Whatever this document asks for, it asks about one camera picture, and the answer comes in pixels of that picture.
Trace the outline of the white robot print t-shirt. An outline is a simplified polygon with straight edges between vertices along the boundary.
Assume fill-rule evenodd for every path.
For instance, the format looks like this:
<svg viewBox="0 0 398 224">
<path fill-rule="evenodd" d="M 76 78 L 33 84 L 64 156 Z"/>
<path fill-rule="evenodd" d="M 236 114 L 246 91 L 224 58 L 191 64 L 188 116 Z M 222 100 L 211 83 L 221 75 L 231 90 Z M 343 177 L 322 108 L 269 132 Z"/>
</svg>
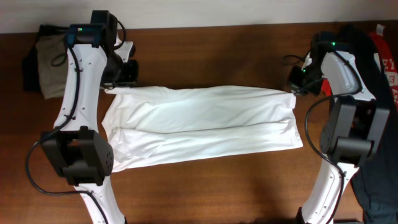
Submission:
<svg viewBox="0 0 398 224">
<path fill-rule="evenodd" d="M 247 86 L 116 88 L 102 125 L 113 170 L 300 148 L 293 94 Z"/>
</svg>

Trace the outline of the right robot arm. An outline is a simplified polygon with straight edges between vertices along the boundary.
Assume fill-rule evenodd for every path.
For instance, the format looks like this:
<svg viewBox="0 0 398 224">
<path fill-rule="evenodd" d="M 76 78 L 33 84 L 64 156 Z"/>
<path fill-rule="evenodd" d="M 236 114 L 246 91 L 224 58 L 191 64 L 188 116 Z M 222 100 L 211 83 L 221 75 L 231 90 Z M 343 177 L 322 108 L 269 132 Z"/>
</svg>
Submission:
<svg viewBox="0 0 398 224">
<path fill-rule="evenodd" d="M 287 83 L 296 95 L 319 95 L 328 83 L 330 94 L 306 112 L 305 137 L 322 164 L 313 190 L 299 208 L 296 223 L 333 223 L 348 182 L 379 148 L 391 113 L 387 103 L 370 90 L 370 76 L 384 71 L 373 40 L 354 27 L 334 34 L 314 35 L 310 50 L 292 63 Z M 320 145 L 311 140 L 308 120 L 320 104 L 329 102 L 329 117 Z"/>
</svg>

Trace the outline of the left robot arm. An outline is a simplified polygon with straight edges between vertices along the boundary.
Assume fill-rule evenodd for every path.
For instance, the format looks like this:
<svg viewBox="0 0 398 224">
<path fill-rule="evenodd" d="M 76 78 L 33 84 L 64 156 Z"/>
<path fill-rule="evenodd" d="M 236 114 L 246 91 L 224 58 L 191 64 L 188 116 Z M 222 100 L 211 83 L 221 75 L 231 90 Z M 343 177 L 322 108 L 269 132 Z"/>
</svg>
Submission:
<svg viewBox="0 0 398 224">
<path fill-rule="evenodd" d="M 126 223 L 111 185 L 113 148 L 98 131 L 100 90 L 133 87 L 135 46 L 118 37 L 121 23 L 73 24 L 65 36 L 68 74 L 53 130 L 37 144 L 59 177 L 83 198 L 93 223 Z"/>
</svg>

